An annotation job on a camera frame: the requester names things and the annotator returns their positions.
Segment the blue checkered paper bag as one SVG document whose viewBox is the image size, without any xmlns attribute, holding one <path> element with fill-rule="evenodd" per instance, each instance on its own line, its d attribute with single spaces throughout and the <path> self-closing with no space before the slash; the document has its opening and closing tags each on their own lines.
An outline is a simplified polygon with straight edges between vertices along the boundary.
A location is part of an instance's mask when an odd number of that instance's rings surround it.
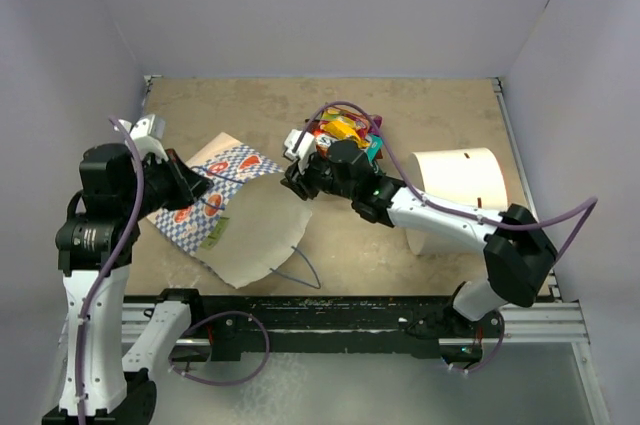
<svg viewBox="0 0 640 425">
<path fill-rule="evenodd" d="M 187 166 L 212 180 L 209 191 L 185 209 L 162 209 L 148 218 L 178 254 L 171 287 L 203 290 L 213 282 L 216 292 L 238 290 L 273 275 L 321 288 L 316 271 L 305 280 L 281 269 L 293 256 L 309 260 L 300 242 L 312 211 L 280 184 L 284 172 L 276 162 L 221 133 Z M 229 218 L 225 233 L 211 250 L 200 249 L 220 217 Z"/>
</svg>

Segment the orange Fox's candy bag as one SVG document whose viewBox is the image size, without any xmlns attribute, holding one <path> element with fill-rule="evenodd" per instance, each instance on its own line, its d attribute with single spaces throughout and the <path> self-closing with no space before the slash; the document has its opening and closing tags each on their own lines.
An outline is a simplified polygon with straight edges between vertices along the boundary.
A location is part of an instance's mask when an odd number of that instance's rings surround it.
<svg viewBox="0 0 640 425">
<path fill-rule="evenodd" d="M 362 143 L 352 142 L 364 150 L 366 147 L 365 137 L 367 134 L 370 134 L 371 120 L 367 119 L 362 113 L 350 110 L 345 106 L 328 106 L 319 117 L 313 121 L 312 126 L 312 134 L 315 137 L 316 148 L 320 153 L 325 154 L 332 143 L 342 141 L 334 138 L 323 130 L 324 125 L 332 120 L 342 121 L 354 128 L 361 137 Z"/>
</svg>

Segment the yellow M&M's bag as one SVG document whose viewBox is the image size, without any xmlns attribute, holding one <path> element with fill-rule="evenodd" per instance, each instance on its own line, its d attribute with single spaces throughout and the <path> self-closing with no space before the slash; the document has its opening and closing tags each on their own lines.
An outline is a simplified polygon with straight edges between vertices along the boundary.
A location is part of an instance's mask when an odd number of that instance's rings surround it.
<svg viewBox="0 0 640 425">
<path fill-rule="evenodd" d="M 357 131 L 349 124 L 339 120 L 332 120 L 324 125 L 323 130 L 339 140 L 351 140 L 358 144 L 362 143 Z"/>
</svg>

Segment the purple candy bag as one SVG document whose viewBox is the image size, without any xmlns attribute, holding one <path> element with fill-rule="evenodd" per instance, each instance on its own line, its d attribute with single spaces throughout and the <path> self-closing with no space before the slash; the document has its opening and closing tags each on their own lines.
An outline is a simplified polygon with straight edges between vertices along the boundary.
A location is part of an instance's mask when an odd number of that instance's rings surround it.
<svg viewBox="0 0 640 425">
<path fill-rule="evenodd" d="M 383 122 L 382 117 L 380 115 L 374 114 L 374 115 L 371 115 L 370 118 L 371 118 L 370 134 L 375 136 L 380 136 L 380 129 Z"/>
</svg>

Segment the teal Fox's candy bag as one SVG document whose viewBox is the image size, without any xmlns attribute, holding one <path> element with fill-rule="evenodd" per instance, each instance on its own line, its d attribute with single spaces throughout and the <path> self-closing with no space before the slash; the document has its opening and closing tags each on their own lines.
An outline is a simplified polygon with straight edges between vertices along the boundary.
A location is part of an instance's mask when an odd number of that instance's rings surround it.
<svg viewBox="0 0 640 425">
<path fill-rule="evenodd" d="M 380 155 L 383 145 L 382 139 L 377 135 L 367 134 L 365 137 L 366 147 L 364 148 L 368 160 L 373 163 Z"/>
</svg>

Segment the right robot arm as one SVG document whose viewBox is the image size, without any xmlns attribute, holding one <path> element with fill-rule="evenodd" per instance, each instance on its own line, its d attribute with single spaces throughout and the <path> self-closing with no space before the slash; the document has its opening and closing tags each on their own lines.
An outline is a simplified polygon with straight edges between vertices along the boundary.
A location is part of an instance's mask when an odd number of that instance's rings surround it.
<svg viewBox="0 0 640 425">
<path fill-rule="evenodd" d="M 351 140 L 336 141 L 320 154 L 311 134 L 292 130 L 283 155 L 291 164 L 281 182 L 299 198 L 339 196 L 370 223 L 430 232 L 483 256 L 486 279 L 463 283 L 445 311 L 446 328 L 456 336 L 469 335 L 480 319 L 506 304 L 532 306 L 556 262 L 555 246 L 524 206 L 496 211 L 432 197 L 375 171 Z"/>
</svg>

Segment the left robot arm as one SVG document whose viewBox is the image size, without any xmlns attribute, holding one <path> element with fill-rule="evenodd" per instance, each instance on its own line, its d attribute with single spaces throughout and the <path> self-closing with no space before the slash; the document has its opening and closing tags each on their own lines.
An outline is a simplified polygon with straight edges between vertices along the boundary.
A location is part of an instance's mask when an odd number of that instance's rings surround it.
<svg viewBox="0 0 640 425">
<path fill-rule="evenodd" d="M 188 208 L 212 182 L 172 149 L 137 152 L 117 143 L 87 150 L 79 173 L 82 188 L 55 238 L 68 307 L 67 368 L 59 403 L 42 421 L 148 424 L 173 341 L 201 333 L 206 314 L 195 290 L 164 292 L 158 316 L 123 350 L 125 289 L 139 223 L 160 209 Z"/>
</svg>

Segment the light green snack packet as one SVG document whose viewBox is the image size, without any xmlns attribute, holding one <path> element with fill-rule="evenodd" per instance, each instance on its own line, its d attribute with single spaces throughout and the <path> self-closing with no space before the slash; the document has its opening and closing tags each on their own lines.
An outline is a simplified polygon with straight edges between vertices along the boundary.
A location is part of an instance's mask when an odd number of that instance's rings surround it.
<svg viewBox="0 0 640 425">
<path fill-rule="evenodd" d="M 214 248 L 225 233 L 228 224 L 228 217 L 220 217 L 217 220 L 215 227 L 206 235 L 206 237 L 200 243 L 199 248 L 204 250 L 211 250 L 212 248 Z"/>
</svg>

